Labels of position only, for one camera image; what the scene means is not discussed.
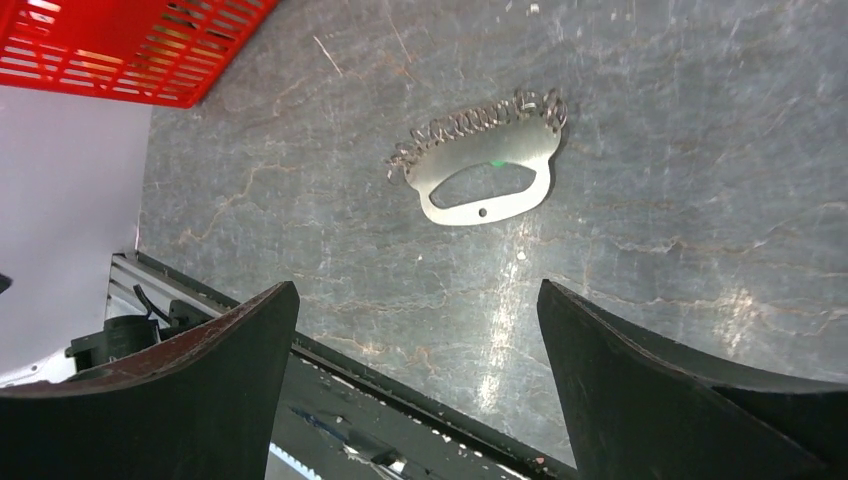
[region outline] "black cable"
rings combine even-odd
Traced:
[[[144,289],[141,288],[141,285],[134,285],[133,292],[135,292],[136,298],[138,301],[144,305],[144,308],[147,309],[147,316],[150,317],[151,313],[155,313],[157,317],[161,318],[170,326],[174,326],[174,321],[171,320],[171,317],[168,316],[167,313],[162,311],[159,307],[153,304],[150,298],[147,297],[147,294],[144,293]]]

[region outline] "metal plate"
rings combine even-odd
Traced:
[[[406,180],[418,191],[421,208],[432,222],[465,226],[497,222],[542,203],[551,188],[551,156],[562,131],[554,133],[542,116],[448,141],[427,151],[409,169]],[[448,178],[483,163],[512,163],[533,170],[536,178],[524,191],[477,200],[449,208],[436,206],[430,195]]]

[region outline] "white wall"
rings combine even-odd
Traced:
[[[0,86],[0,374],[103,327],[135,247],[151,107]]]

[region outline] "oval cutout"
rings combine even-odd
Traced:
[[[430,194],[430,201],[439,208],[451,208],[523,192],[535,179],[536,172],[512,163],[497,167],[488,163],[472,165],[451,175],[436,187]]]

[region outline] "red basket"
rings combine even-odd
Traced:
[[[278,0],[0,0],[0,84],[188,108]]]

